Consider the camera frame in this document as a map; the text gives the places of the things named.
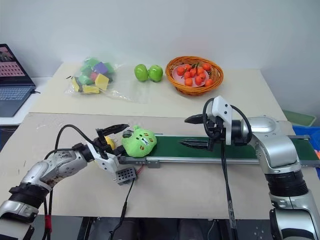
plastic bag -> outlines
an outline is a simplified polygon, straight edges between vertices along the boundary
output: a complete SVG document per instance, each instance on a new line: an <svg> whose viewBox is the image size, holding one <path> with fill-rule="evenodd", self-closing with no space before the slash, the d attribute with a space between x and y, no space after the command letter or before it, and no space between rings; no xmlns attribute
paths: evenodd
<svg viewBox="0 0 320 240"><path fill-rule="evenodd" d="M88 57L69 80L67 94L102 94L136 103L147 103L149 99L149 83L135 78L134 66Z"/></svg>

purple cube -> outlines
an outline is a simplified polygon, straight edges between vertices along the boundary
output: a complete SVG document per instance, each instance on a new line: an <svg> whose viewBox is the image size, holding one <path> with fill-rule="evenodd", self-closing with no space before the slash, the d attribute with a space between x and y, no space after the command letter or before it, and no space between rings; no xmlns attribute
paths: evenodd
<svg viewBox="0 0 320 240"><path fill-rule="evenodd" d="M93 66L93 70L97 74L106 74L108 72L108 68L104 65L103 62L99 62Z"/></svg>

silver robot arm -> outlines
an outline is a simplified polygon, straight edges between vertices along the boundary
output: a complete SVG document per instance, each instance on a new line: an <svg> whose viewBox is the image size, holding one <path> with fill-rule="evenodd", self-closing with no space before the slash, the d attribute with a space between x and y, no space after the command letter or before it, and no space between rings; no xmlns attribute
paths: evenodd
<svg viewBox="0 0 320 240"><path fill-rule="evenodd" d="M242 120L233 120L236 110ZM251 145L268 181L269 197L274 209L269 213L271 233L275 240L320 240L320 216L311 191L303 179L296 148L272 117L248 118L223 97L209 99L202 114L188 117L185 122L204 124L207 142L186 139L183 145L213 150L215 143Z"/></svg>
<svg viewBox="0 0 320 240"><path fill-rule="evenodd" d="M58 151L37 162L20 185L10 189L11 197L0 206L1 240L30 239L34 232L31 223L47 194L62 179L76 174L94 160L88 147L77 145L77 150Z"/></svg>
<svg viewBox="0 0 320 240"><path fill-rule="evenodd" d="M254 147L268 181L274 206L269 213L273 238L319 240L320 215L303 179L294 144L275 119L262 116L248 120L252 129L249 144ZM243 120L241 126L243 135L248 134Z"/></svg>

wicker basket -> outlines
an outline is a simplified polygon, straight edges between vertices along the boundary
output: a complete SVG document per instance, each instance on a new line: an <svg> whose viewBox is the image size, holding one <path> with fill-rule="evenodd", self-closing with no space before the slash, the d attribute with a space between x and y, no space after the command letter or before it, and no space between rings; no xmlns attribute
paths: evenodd
<svg viewBox="0 0 320 240"><path fill-rule="evenodd" d="M172 72L174 70L175 67L180 66L181 64L196 64L199 63L199 66L201 67L204 63L208 63L211 65L211 69L210 72L208 72L209 74L209 78L213 80L213 85L210 86L199 86L199 87L193 87L193 86L186 86L183 85L179 82L177 82L173 76L172 76ZM165 74L167 76L167 78L169 79L169 81L175 86L175 88L183 93L183 94L187 94L187 95L192 95L192 96L199 96L202 94L205 94L209 91L211 91L212 89L216 89L217 87L219 87L219 85L222 83L223 79L224 79L224 72L222 71L221 67L219 67L217 64L215 64L212 61L209 61L207 59L198 57L198 56L179 56L176 57L175 59L171 60L166 68L165 68Z"/></svg>

yellow ball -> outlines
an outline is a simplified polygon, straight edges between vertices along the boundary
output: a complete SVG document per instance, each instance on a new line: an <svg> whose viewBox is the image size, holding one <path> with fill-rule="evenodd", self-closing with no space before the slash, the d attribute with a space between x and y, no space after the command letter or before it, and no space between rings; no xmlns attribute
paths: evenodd
<svg viewBox="0 0 320 240"><path fill-rule="evenodd" d="M106 140L106 143L111 146L112 150L115 150L116 149L115 142L108 136L105 136L104 138Z"/></svg>

